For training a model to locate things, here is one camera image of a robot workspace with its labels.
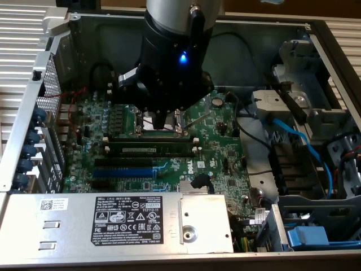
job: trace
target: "barcode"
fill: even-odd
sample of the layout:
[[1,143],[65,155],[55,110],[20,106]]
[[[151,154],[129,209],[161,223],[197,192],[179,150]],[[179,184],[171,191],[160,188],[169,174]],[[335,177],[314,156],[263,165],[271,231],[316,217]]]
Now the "barcode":
[[51,209],[52,209],[52,200],[41,201],[40,210],[51,210]]

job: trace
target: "black cable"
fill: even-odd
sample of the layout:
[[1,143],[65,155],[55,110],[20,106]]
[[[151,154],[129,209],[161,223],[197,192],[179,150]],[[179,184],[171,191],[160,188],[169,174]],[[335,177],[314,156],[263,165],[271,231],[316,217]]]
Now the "black cable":
[[91,66],[90,68],[90,72],[89,72],[89,90],[93,91],[93,83],[94,83],[94,72],[98,67],[107,67],[110,70],[111,73],[111,77],[113,79],[113,83],[114,83],[114,87],[116,87],[117,82],[115,80],[115,78],[113,77],[112,73],[115,73],[115,70],[113,68],[113,65],[107,61],[107,60],[100,60],[97,61],[93,64],[93,66]]
[[272,173],[272,169],[270,169],[268,171],[261,171],[261,172],[255,172],[255,173],[243,173],[243,175],[256,176],[256,175],[262,175],[262,174],[266,174],[266,173]]
[[234,119],[235,119],[235,123],[237,125],[237,127],[244,133],[246,134],[248,137],[250,137],[251,139],[259,142],[260,144],[264,145],[267,149],[269,149],[270,151],[272,150],[272,147],[267,144],[265,141],[255,137],[254,135],[251,135],[250,133],[248,133],[245,129],[243,129],[243,127],[239,124],[238,120],[237,120],[237,108],[238,108],[238,105],[240,103],[239,101],[239,98],[237,97],[236,94],[234,93],[231,93],[231,92],[228,92],[228,94],[232,95],[235,99],[236,99],[236,106],[235,106],[235,109],[234,109]]
[[256,68],[257,72],[259,73],[259,75],[261,75],[266,80],[266,82],[268,82],[268,79],[263,74],[262,70],[257,66],[256,55],[254,54],[252,47],[250,46],[248,41],[242,35],[238,34],[237,32],[229,31],[229,32],[222,32],[222,33],[215,34],[211,37],[211,39],[217,38],[220,36],[234,36],[234,37],[238,38],[244,44],[244,46],[247,48],[248,53],[249,53],[250,57],[252,58],[252,63],[254,65],[254,67]]

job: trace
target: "power supply label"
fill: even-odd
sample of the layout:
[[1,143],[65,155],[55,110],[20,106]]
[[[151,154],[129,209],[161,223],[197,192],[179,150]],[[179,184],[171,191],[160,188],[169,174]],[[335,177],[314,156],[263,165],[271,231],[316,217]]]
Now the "power supply label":
[[95,246],[163,244],[161,196],[97,196],[91,242]]

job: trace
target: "wooden surface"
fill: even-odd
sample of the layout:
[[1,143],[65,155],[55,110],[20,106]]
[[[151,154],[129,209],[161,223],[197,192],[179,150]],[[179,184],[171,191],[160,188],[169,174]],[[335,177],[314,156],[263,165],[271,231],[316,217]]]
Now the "wooden surface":
[[[102,6],[145,7],[146,0],[102,0]],[[281,5],[260,0],[224,0],[224,6],[226,12],[361,18],[361,0],[285,0]]]

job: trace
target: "sticker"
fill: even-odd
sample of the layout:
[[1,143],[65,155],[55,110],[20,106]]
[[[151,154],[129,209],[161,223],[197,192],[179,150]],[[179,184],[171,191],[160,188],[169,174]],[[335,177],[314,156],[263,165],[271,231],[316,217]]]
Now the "sticker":
[[163,238],[161,196],[96,197],[91,233],[95,246],[163,244]]
[[123,148],[123,152],[157,152],[156,148]]
[[68,209],[68,198],[64,199],[42,199],[40,211],[61,211]]
[[205,163],[203,161],[198,161],[197,162],[197,167],[198,168],[205,168]]
[[256,224],[262,224],[266,220],[266,209],[257,208],[256,213],[254,214],[254,220]]
[[193,171],[193,162],[192,162],[192,161],[188,161],[188,162],[187,162],[187,166],[188,166],[188,174],[194,174],[194,171]]

